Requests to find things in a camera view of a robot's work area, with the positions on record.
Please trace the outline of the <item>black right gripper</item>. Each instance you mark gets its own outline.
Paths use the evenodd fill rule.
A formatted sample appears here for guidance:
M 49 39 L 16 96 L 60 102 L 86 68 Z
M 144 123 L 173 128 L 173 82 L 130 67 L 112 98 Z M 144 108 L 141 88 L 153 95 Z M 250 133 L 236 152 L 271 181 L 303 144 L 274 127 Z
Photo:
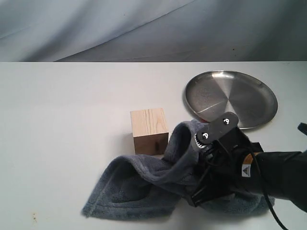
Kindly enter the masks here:
M 263 149 L 260 143 L 251 142 L 236 127 L 199 151 L 196 172 L 200 175 L 190 173 L 185 176 L 185 200 L 192 207 L 231 195 L 237 188 L 242 189 L 238 180 L 243 159 L 251 152 L 257 154 Z

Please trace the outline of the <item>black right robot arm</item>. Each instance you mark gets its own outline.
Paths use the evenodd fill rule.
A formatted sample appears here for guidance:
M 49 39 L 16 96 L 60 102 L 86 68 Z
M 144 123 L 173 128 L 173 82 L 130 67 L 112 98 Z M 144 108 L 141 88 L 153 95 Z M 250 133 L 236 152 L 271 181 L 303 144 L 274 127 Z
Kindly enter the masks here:
M 240 193 L 290 200 L 307 210 L 307 153 L 263 152 L 236 124 L 211 122 L 194 136 L 199 161 L 196 189 L 188 196 L 197 207 Z

